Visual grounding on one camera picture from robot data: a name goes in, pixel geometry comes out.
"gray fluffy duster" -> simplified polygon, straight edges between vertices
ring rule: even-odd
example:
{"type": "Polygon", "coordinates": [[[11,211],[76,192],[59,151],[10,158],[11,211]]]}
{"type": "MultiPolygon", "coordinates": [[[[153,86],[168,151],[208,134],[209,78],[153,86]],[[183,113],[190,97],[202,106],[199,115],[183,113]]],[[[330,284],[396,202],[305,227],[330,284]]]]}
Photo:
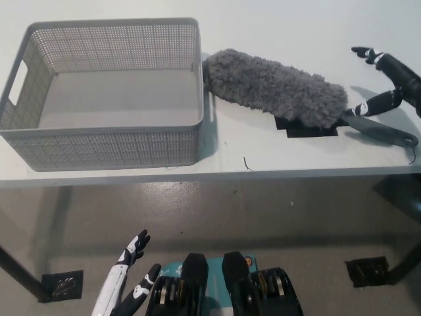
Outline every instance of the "gray fluffy duster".
{"type": "Polygon", "coordinates": [[[347,108],[343,87],[322,76],[234,49],[208,57],[203,80],[221,99],[287,120],[299,119],[309,127],[329,128],[347,108]]]}

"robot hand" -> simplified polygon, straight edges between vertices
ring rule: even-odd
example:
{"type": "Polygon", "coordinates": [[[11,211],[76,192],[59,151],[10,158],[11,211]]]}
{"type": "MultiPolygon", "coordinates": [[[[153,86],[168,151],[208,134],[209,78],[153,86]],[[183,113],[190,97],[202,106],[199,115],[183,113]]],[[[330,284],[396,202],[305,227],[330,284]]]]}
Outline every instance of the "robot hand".
{"type": "Polygon", "coordinates": [[[137,259],[143,256],[143,249],[150,239],[151,237],[147,235],[147,231],[143,230],[127,245],[105,279],[93,308],[92,316],[131,316],[145,301],[161,269],[161,266],[158,264],[151,268],[140,284],[119,304],[128,270],[137,259]]]}
{"type": "Polygon", "coordinates": [[[127,265],[131,267],[137,259],[143,257],[143,249],[145,249],[150,239],[151,237],[147,235],[147,230],[144,229],[127,245],[116,265],[127,265]]]}
{"type": "Polygon", "coordinates": [[[390,111],[400,106],[402,99],[416,109],[421,117],[421,78],[408,66],[390,54],[369,47],[352,47],[358,57],[365,59],[369,65],[375,65],[395,86],[390,92],[384,92],[367,102],[347,111],[349,115],[371,116],[390,111]]]}

